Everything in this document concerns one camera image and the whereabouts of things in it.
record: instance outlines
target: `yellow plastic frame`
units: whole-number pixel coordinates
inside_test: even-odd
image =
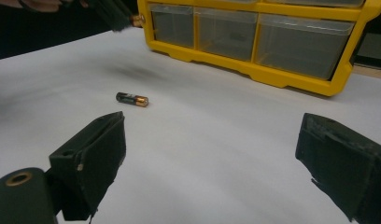
[[[353,21],[354,29],[348,38],[345,50],[334,71],[331,80],[323,80],[314,77],[307,77],[291,72],[286,72],[271,67],[266,67],[254,63],[256,54],[256,41],[259,36],[260,27],[257,25],[254,49],[251,62],[243,62],[236,59],[226,58],[215,54],[197,50],[197,20],[194,18],[194,49],[163,43],[154,38],[153,21],[148,4],[162,3],[170,5],[182,5],[191,7],[212,7],[219,9],[253,11],[259,13],[272,13],[304,18],[327,19],[336,21]],[[345,87],[348,77],[352,71],[350,58],[355,47],[362,36],[362,31],[366,23],[381,13],[381,0],[365,0],[361,7],[309,7],[293,6],[285,4],[267,3],[260,0],[257,3],[235,3],[229,1],[216,0],[138,0],[138,10],[144,16],[144,32],[148,46],[160,52],[167,53],[170,57],[184,62],[203,62],[217,66],[236,70],[249,75],[251,79],[268,85],[284,88],[286,86],[332,96],[339,93]]]

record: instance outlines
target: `yellow storage organizer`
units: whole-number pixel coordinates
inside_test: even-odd
[[[153,50],[331,96],[381,0],[138,0],[138,9]]]

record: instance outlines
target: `white table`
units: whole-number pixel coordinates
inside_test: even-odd
[[[120,104],[118,91],[150,105]],[[303,113],[381,144],[380,79],[353,75],[332,98],[279,89],[151,52],[129,29],[0,61],[0,177],[46,171],[50,153],[116,111],[127,157],[95,224],[348,223],[295,159]]]

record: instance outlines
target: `battery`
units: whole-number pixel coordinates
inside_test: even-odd
[[[148,97],[145,97],[145,96],[118,92],[116,98],[117,98],[117,101],[127,105],[138,105],[143,107],[148,105]]]

